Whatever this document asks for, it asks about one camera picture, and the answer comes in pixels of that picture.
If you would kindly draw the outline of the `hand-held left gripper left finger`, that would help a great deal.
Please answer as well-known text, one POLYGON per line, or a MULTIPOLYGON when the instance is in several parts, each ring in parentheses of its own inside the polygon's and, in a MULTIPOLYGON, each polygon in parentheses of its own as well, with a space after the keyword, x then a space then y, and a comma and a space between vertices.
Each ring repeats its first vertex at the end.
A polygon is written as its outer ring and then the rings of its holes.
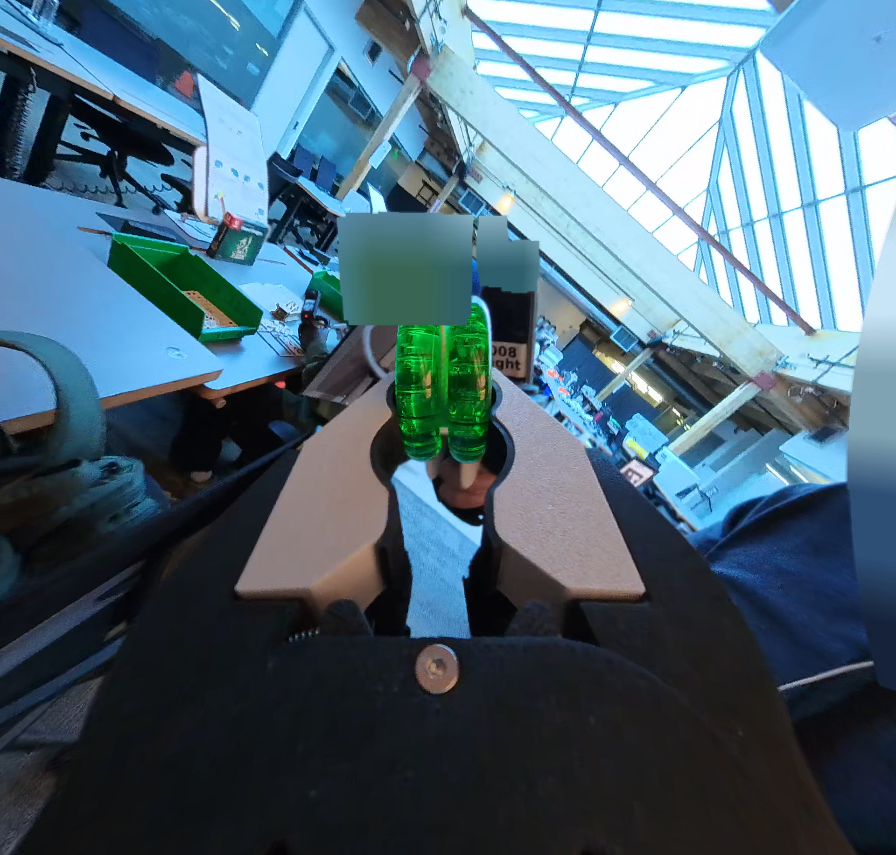
POLYGON ((315 619, 352 601, 383 636, 406 636, 412 569, 392 483, 408 457, 394 385, 373 385, 301 446, 236 585, 315 619))

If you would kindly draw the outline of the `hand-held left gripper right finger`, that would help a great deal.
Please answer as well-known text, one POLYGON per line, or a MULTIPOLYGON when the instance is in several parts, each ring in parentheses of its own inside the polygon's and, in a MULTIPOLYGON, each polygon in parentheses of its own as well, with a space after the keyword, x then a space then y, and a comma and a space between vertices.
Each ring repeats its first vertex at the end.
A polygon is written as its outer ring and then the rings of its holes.
POLYGON ((464 580, 474 637, 586 637, 581 608, 633 604, 645 583, 587 448, 507 378, 493 379, 481 546, 464 580))

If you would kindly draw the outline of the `green transparent yoyo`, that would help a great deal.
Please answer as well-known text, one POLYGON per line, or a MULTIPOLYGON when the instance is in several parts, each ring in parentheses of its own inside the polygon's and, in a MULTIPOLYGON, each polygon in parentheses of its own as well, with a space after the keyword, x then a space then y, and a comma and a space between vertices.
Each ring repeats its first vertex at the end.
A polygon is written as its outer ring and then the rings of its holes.
POLYGON ((464 324, 399 326, 395 415, 410 459, 430 462, 447 446, 460 464, 481 461, 492 389, 491 318, 480 297, 464 324))

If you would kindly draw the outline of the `person's right hand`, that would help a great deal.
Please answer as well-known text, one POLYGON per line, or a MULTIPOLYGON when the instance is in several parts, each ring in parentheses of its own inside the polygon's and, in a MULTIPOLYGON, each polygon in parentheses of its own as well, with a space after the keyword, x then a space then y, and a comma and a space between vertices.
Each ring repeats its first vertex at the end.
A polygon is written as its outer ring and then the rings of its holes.
POLYGON ((488 491, 497 480, 494 472, 478 466, 476 478, 466 488, 461 484, 461 469, 468 464, 443 463, 433 482, 436 498, 466 525, 484 524, 488 491))

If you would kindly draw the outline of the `white desk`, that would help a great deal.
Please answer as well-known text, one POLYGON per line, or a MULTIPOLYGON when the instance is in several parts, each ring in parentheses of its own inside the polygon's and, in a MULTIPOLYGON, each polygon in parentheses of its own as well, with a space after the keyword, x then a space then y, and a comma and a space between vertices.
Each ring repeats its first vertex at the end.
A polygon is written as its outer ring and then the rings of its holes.
MULTIPOLYGON (((243 289, 245 285, 253 289, 261 285, 280 286, 298 297, 305 294, 308 288, 313 267, 297 260, 293 252, 283 247, 263 244, 254 264, 241 266, 208 257, 199 248, 198 240, 188 236, 174 222, 168 224, 190 245, 194 254, 236 289, 243 289)), ((220 371, 216 378, 209 377, 207 369, 192 369, 193 378, 196 379, 193 382, 194 390, 211 400, 267 382, 284 380, 297 373, 303 363, 300 356, 287 354, 263 332, 247 335, 240 340, 206 343, 205 348, 210 354, 207 357, 203 357, 198 348, 199 344, 186 336, 185 343, 175 344, 174 339, 167 341, 164 352, 168 361, 179 369, 204 366, 212 358, 217 361, 220 371)))
POLYGON ((102 216, 149 211, 1 181, 1 328, 48 337, 91 373, 104 408, 216 380, 221 358, 106 267, 102 216))
POLYGON ((2 0, 2 53, 80 87, 193 145, 206 144, 202 114, 111 57, 55 27, 41 29, 14 1, 2 0))

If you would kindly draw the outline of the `small green plastic bin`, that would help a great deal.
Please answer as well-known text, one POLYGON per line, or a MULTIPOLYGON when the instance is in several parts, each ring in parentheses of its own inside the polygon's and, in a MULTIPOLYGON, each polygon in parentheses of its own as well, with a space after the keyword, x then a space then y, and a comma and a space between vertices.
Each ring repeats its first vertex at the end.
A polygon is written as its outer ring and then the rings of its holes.
POLYGON ((339 276, 326 270, 314 273, 308 282, 307 293, 310 292, 319 293, 319 305, 323 311, 340 322, 344 321, 342 287, 339 276))

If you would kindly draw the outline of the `navy blue jacket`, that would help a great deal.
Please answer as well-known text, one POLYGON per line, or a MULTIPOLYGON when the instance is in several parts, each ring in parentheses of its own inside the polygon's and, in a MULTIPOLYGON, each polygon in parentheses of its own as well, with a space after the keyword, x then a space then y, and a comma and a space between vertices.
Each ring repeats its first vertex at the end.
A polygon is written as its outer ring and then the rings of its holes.
POLYGON ((895 692, 861 610, 845 483, 799 484, 690 536, 757 638, 806 761, 858 853, 895 852, 895 692))

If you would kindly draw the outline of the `grey green backpack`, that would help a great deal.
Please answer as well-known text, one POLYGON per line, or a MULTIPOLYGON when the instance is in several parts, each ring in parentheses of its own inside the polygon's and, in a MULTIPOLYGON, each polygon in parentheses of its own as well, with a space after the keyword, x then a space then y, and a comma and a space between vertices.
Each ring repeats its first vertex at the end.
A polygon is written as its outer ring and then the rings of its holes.
POLYGON ((56 418, 37 444, 2 432, 1 599, 28 571, 76 558, 171 506, 141 460, 106 453, 106 419, 83 362, 48 337, 3 331, 3 349, 35 361, 56 418))

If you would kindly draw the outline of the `green red carton box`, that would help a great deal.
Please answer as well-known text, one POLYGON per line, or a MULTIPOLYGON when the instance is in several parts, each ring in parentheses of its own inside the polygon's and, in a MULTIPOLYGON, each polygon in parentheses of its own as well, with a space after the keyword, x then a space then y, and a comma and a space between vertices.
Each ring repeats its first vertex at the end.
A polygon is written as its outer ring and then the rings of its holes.
POLYGON ((205 251, 211 258, 252 266, 268 235, 266 223, 246 221, 226 211, 205 251))

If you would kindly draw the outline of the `white display board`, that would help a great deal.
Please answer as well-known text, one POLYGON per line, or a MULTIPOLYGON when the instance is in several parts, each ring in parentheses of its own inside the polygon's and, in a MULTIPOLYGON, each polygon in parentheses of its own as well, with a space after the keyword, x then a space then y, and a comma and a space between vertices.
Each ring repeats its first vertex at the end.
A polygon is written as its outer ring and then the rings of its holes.
POLYGON ((217 224, 227 212, 243 222, 267 225, 267 155, 257 117, 215 84, 197 76, 206 145, 193 157, 193 207, 217 224))

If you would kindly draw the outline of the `black flat tray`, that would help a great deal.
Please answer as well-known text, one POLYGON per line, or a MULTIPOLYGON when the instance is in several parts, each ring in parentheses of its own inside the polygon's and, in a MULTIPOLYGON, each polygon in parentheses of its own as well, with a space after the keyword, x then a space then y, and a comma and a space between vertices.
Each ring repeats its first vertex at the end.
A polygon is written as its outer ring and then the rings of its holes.
POLYGON ((115 216, 106 212, 97 212, 97 218, 104 222, 113 232, 150 238, 158 241, 188 245, 188 240, 176 229, 145 220, 133 220, 115 216))

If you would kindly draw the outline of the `black office chair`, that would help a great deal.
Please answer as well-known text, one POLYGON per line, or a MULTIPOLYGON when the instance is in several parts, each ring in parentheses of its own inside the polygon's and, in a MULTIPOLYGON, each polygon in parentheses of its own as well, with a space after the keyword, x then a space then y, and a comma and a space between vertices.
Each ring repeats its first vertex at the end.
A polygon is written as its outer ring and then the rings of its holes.
POLYGON ((138 132, 128 122, 113 118, 108 112, 95 107, 81 97, 73 98, 70 117, 89 129, 89 131, 82 130, 82 139, 99 142, 106 147, 106 153, 92 152, 82 145, 61 141, 60 144, 69 150, 69 153, 56 153, 55 160, 96 166, 99 169, 99 176, 106 178, 112 185, 118 207, 125 207, 120 186, 121 181, 124 180, 130 183, 138 193, 152 201, 154 214, 161 215, 168 209, 167 203, 151 193, 127 171, 127 161, 131 157, 159 166, 171 167, 174 164, 174 157, 164 144, 138 132))

